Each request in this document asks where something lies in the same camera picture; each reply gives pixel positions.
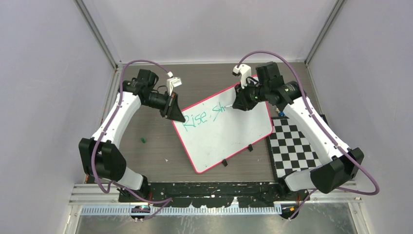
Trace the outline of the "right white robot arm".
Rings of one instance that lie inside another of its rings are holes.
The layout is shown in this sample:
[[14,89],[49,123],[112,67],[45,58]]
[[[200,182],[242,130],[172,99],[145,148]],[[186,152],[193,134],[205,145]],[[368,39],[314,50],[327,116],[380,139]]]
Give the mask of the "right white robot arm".
[[315,150],[321,165],[288,173],[280,179],[278,194],[291,200],[299,190],[318,189],[327,194],[354,179],[364,154],[359,148],[350,148],[337,137],[300,91],[296,81],[286,83],[275,62],[256,67],[256,78],[245,64],[235,66],[233,75],[240,77],[235,86],[236,97],[232,108],[250,111],[260,102],[268,102],[282,111],[295,124]]

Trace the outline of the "pink-framed whiteboard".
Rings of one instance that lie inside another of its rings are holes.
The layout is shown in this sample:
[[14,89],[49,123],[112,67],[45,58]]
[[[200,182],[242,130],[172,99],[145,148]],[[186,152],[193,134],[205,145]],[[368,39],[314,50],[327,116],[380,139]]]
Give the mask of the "pink-framed whiteboard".
[[250,111],[224,108],[235,100],[234,87],[231,85],[185,108],[182,113],[186,121],[172,123],[197,174],[217,166],[273,131],[265,102]]

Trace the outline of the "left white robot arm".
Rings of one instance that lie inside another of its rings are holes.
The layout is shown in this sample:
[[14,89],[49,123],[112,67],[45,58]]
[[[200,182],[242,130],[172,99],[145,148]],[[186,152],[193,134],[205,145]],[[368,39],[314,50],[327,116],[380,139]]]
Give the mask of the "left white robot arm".
[[123,81],[115,104],[99,129],[90,138],[82,138],[78,145],[85,174],[131,189],[131,196],[138,202],[149,197],[148,180],[127,167],[118,147],[131,118],[142,105],[159,110],[163,118],[185,121],[178,94],[173,91],[182,84],[181,79],[172,72],[168,76],[167,91],[163,94],[154,89],[159,77],[150,70],[141,69],[137,77]]

